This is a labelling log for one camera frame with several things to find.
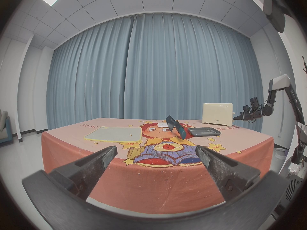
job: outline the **ceiling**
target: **ceiling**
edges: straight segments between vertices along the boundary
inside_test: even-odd
[[[4,36],[42,49],[56,48],[76,33],[101,21],[142,11],[174,11],[221,21],[252,36],[268,20],[252,0],[25,0]]]

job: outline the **cream toaster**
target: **cream toaster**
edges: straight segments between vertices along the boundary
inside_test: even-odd
[[[232,103],[204,103],[202,123],[232,126]]]

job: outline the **sofa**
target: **sofa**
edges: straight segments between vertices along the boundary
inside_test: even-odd
[[[10,117],[7,116],[7,112],[3,112],[1,115],[0,110],[0,147],[7,144],[13,144],[11,121]]]

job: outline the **cartoon girl illustration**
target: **cartoon girl illustration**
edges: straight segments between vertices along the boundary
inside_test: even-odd
[[[196,145],[188,140],[192,137],[188,128],[193,126],[181,125],[187,133],[185,140],[181,139],[175,128],[171,132],[169,128],[158,127],[158,123],[141,125],[142,136],[147,140],[144,146],[138,144],[129,148],[127,160],[124,161],[126,165],[136,163],[147,167],[171,167],[201,164],[195,153]]]

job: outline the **white wall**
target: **white wall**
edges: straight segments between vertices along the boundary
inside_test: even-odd
[[[45,46],[38,61],[33,84],[33,122],[34,129],[40,131],[47,129],[46,93],[49,68],[53,50]]]
[[[256,4],[263,4],[263,0],[253,0]],[[279,33],[282,42],[288,52],[295,83],[296,83],[296,93],[299,98],[303,110],[304,119],[306,122],[307,118],[307,95],[306,95],[306,86],[307,86],[307,76],[303,71],[304,64],[302,61],[302,56],[307,57],[307,41],[305,34],[301,31],[301,28],[297,22],[285,15],[286,26],[283,33]],[[294,148],[297,146],[297,134],[294,132],[292,143],[290,146],[290,151],[288,153],[287,159],[293,154]]]
[[[0,40],[0,109],[9,113],[13,134],[15,124],[16,72],[26,47],[14,39]],[[18,121],[20,131],[47,129],[46,90],[53,50],[29,46],[18,84]]]
[[[21,68],[17,99],[20,132],[34,129],[32,92],[35,71],[41,53],[40,49],[29,46]]]
[[[10,40],[0,69],[0,109],[8,111],[11,119],[12,132],[16,133],[15,125],[15,91],[16,91],[16,71],[20,64],[22,53],[26,44],[13,39],[1,39],[0,49],[3,52],[5,45]]]
[[[280,75],[287,74],[295,85],[293,70],[286,48],[280,36],[271,24],[267,24],[251,37],[263,85],[263,98],[268,97],[269,82]],[[276,93],[274,113],[263,117],[262,133],[274,137],[274,143],[290,148],[295,117],[284,91]]]

